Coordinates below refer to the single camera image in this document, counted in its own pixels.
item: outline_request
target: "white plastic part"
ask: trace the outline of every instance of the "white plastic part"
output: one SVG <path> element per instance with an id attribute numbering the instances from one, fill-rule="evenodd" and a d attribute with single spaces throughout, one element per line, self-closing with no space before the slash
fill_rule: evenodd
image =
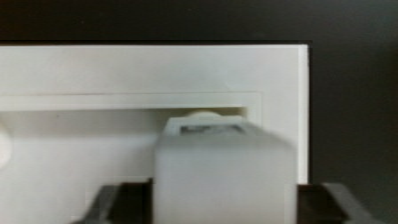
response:
<path id="1" fill-rule="evenodd" d="M 210 110 L 196 110 L 187 114 L 187 117 L 221 117 L 221 114 Z"/>
<path id="2" fill-rule="evenodd" d="M 6 128 L 6 125 L 0 121 L 0 170 L 10 163 L 13 154 L 13 141 L 11 141 L 11 134 Z"/>
<path id="3" fill-rule="evenodd" d="M 239 116 L 171 118 L 155 151 L 155 224 L 294 224 L 296 150 Z"/>

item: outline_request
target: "white panel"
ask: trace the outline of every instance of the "white panel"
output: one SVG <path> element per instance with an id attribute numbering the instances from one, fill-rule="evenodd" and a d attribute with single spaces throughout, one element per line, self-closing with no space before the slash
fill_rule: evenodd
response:
<path id="1" fill-rule="evenodd" d="M 88 208 L 77 199 L 82 199 L 82 194 L 77 196 L 77 189 L 82 192 L 81 181 L 88 181 L 91 186 L 107 183 L 109 179 L 100 181 L 97 175 L 113 173 L 116 164 L 127 164 L 121 166 L 132 169 L 118 175 L 148 175 L 143 167 L 152 164 L 146 157 L 152 147 L 139 146 L 137 139 L 146 139 L 148 144 L 155 142 L 168 116 L 177 114 L 162 112 L 164 115 L 145 115 L 141 112 L 153 110 L 127 112 L 123 109 L 196 108 L 198 105 L 249 108 L 251 121 L 290 140 L 297 148 L 299 182 L 306 183 L 306 45 L 0 47 L 0 111 L 10 111 L 2 117 L 15 135 L 15 159 L 0 171 L 0 223 L 68 223 L 70 217 L 65 215 L 75 215 Z M 65 119 L 61 123 L 54 117 L 57 113 Z M 134 132 L 120 120 L 114 120 L 116 116 L 132 121 L 143 120 Z M 118 133 L 107 138 L 98 134 L 100 127 L 91 124 L 98 121 L 107 130 L 102 119 L 114 127 L 111 131 Z M 127 157 L 127 153 L 136 150 L 145 151 Z M 97 157 L 97 152 L 104 153 L 104 157 Z M 34 162 L 36 156 L 43 159 L 40 163 Z M 89 174 L 73 179 L 79 171 Z M 49 190 L 40 184 L 31 188 L 24 180 L 33 183 L 50 181 L 57 187 Z M 77 191 L 63 190 L 63 184 Z M 56 194 L 70 199 L 66 202 L 59 199 L 59 204 L 54 202 L 54 206 L 49 206 L 47 200 Z M 47 203 L 43 207 L 36 203 L 41 197 Z"/>

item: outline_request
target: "white clip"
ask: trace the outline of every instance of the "white clip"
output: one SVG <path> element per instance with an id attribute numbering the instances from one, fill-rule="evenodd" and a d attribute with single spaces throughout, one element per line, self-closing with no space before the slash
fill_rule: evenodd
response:
<path id="1" fill-rule="evenodd" d="M 11 134 L 6 125 L 0 121 L 0 169 L 10 163 L 11 154 L 13 154 Z"/>

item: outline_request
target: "black background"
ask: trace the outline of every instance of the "black background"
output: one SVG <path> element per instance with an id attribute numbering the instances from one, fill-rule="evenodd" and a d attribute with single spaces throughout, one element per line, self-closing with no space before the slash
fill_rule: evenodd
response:
<path id="1" fill-rule="evenodd" d="M 398 223 L 398 1 L 0 0 L 2 40 L 312 40 L 312 180 Z"/>

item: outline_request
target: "black surface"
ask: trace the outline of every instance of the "black surface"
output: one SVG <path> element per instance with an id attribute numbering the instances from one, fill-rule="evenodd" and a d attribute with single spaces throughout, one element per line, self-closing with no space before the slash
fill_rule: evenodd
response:
<path id="1" fill-rule="evenodd" d="M 2 0 L 2 40 L 313 40 L 312 179 L 398 223 L 397 0 Z"/>
<path id="2" fill-rule="evenodd" d="M 297 224 L 344 224 L 349 216 L 320 185 L 299 186 Z"/>

